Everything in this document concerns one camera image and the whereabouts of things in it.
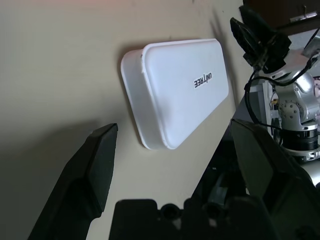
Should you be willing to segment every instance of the beige wall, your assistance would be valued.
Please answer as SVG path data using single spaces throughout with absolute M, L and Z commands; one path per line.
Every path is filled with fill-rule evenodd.
M 115 203 L 182 206 L 194 191 L 251 69 L 230 31 L 242 0 L 51 0 L 0 3 L 0 238 L 26 239 L 64 165 L 88 134 L 118 123 L 105 212 L 87 239 L 108 239 Z M 119 76 L 128 50 L 216 37 L 228 98 L 174 151 L 145 149 Z

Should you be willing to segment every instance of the rounded rectangular box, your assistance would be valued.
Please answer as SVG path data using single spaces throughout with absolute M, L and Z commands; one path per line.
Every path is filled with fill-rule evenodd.
M 121 74 L 143 145 L 176 149 L 228 96 L 220 43 L 152 43 L 126 53 Z

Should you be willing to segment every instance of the metal robot arm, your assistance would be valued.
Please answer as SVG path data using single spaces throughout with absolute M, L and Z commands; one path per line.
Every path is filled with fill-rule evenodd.
M 243 23 L 232 18 L 231 30 L 245 51 L 243 57 L 255 71 L 252 77 L 268 80 L 275 86 L 282 147 L 301 164 L 320 158 L 316 120 L 320 105 L 314 95 L 313 77 L 307 73 L 320 53 L 320 37 L 315 33 L 304 49 L 290 50 L 288 36 L 270 28 L 253 10 L 241 6 L 240 13 Z M 266 126 L 252 116 L 252 110 L 248 111 L 253 122 Z

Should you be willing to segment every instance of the unitree logo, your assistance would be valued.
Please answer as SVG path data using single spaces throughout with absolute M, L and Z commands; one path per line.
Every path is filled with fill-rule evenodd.
M 212 73 L 209 72 L 208 74 L 203 74 L 202 77 L 196 79 L 193 81 L 194 83 L 194 88 L 196 89 L 197 87 L 201 86 L 202 84 L 207 84 L 208 81 L 212 79 Z

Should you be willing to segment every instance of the silver motor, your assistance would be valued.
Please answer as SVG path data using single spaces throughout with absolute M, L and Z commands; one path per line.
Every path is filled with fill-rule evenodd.
M 288 81 L 298 73 L 291 73 L 279 82 Z M 305 73 L 288 86 L 276 86 L 275 91 L 283 129 L 282 147 L 301 163 L 320 158 L 316 121 L 320 105 L 314 95 L 313 77 Z

